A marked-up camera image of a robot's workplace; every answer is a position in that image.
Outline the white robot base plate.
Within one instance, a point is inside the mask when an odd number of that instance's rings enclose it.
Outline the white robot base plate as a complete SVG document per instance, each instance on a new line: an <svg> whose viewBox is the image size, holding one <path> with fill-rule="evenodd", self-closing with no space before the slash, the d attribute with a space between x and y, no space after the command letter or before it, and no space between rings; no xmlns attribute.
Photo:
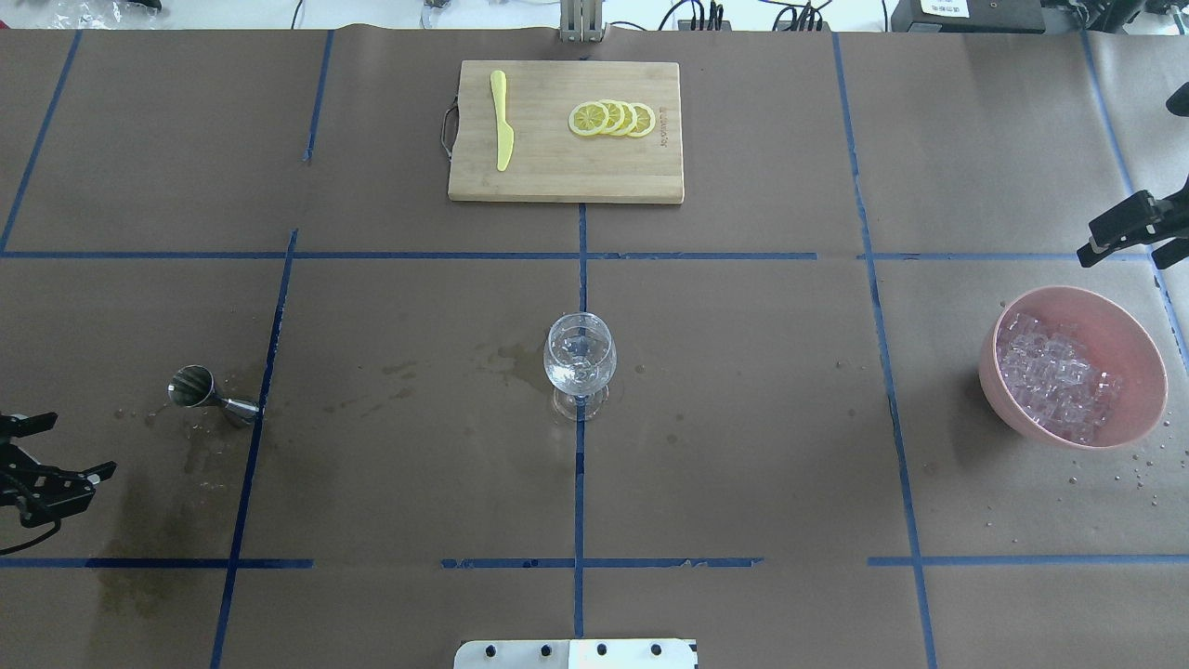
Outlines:
<svg viewBox="0 0 1189 669"><path fill-rule="evenodd" d="M698 668L696 640L680 638L472 640L454 668Z"/></svg>

